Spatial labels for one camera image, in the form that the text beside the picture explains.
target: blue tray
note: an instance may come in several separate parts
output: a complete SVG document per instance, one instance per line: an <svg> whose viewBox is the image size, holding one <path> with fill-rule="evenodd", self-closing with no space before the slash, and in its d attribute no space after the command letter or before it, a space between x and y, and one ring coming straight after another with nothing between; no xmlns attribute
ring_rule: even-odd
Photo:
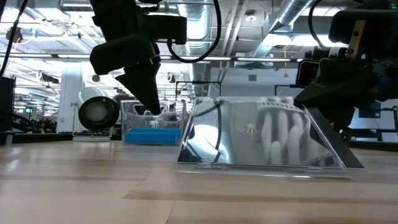
<svg viewBox="0 0 398 224"><path fill-rule="evenodd" d="M175 128L132 128L124 136L125 144L180 144L181 129Z"/></svg>

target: wooden table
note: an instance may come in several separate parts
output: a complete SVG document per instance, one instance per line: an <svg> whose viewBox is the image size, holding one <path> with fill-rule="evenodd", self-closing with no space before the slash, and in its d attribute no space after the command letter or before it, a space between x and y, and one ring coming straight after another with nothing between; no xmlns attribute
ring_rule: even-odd
<svg viewBox="0 0 398 224"><path fill-rule="evenodd" d="M175 147L0 147L0 223L398 223L398 153L353 149L367 178L176 173Z"/></svg>

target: clear plastic bin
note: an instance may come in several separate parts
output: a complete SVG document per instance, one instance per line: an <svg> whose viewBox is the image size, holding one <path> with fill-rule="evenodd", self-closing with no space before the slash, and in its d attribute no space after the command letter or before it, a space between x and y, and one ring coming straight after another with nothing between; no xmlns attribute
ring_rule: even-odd
<svg viewBox="0 0 398 224"><path fill-rule="evenodd" d="M291 97L198 98L177 170L343 177L363 166L319 113Z"/></svg>
<svg viewBox="0 0 398 224"><path fill-rule="evenodd" d="M161 101L162 113L154 116L139 101L121 102L124 144L179 145L188 120L183 101Z"/></svg>

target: desk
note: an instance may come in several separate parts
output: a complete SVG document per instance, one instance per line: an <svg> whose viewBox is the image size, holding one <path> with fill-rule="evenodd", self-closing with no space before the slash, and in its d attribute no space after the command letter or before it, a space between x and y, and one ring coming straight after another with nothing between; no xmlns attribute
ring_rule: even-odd
<svg viewBox="0 0 398 224"><path fill-rule="evenodd" d="M353 149L368 178L180 174L176 147L0 147L1 223L397 223L398 153Z"/></svg>

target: silver duct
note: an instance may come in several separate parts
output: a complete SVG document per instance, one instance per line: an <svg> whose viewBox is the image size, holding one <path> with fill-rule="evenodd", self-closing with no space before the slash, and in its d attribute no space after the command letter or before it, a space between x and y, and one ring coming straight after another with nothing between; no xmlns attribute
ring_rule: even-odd
<svg viewBox="0 0 398 224"><path fill-rule="evenodd" d="M201 4L179 4L178 11L181 16L187 18L187 37L190 40L202 40L208 37L210 27L210 6ZM188 42L185 45L187 54L203 55L208 49L209 43ZM210 72L210 65L206 63L192 64L192 80L206 80L206 74ZM201 96L203 86L193 86L195 96Z"/></svg>
<svg viewBox="0 0 398 224"><path fill-rule="evenodd" d="M264 21L263 33L265 36L263 38L265 39L271 30L276 30L284 26L292 26L312 1L313 0L284 0L280 5L280 10L267 16L266 21ZM261 42L251 56L266 57L271 49L272 46L264 45Z"/></svg>

